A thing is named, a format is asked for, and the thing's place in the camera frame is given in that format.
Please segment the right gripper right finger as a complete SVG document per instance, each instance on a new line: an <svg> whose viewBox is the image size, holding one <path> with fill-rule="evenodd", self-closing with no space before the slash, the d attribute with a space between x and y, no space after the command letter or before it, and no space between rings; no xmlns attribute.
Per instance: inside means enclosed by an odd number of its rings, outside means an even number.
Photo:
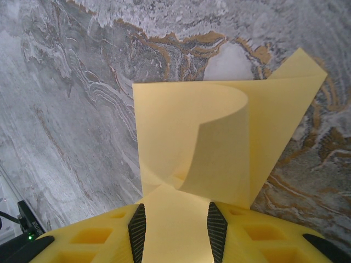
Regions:
<svg viewBox="0 0 351 263"><path fill-rule="evenodd" d="M253 210L210 202L207 231L214 263L337 263L320 233Z"/></svg>

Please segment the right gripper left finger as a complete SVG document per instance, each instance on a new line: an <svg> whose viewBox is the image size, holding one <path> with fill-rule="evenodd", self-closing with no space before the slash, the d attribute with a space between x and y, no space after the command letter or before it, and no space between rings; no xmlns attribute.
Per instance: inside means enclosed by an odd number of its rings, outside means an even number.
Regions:
<svg viewBox="0 0 351 263"><path fill-rule="evenodd" d="M145 234L144 204L127 205L44 234L41 263L141 263Z"/></svg>

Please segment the yellow cloth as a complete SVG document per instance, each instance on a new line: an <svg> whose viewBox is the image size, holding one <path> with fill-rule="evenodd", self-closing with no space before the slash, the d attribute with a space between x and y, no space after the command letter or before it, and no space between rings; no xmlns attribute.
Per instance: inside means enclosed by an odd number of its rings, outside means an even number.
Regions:
<svg viewBox="0 0 351 263"><path fill-rule="evenodd" d="M210 202L251 210L326 76L299 49L264 80L133 84L142 263L214 263Z"/></svg>

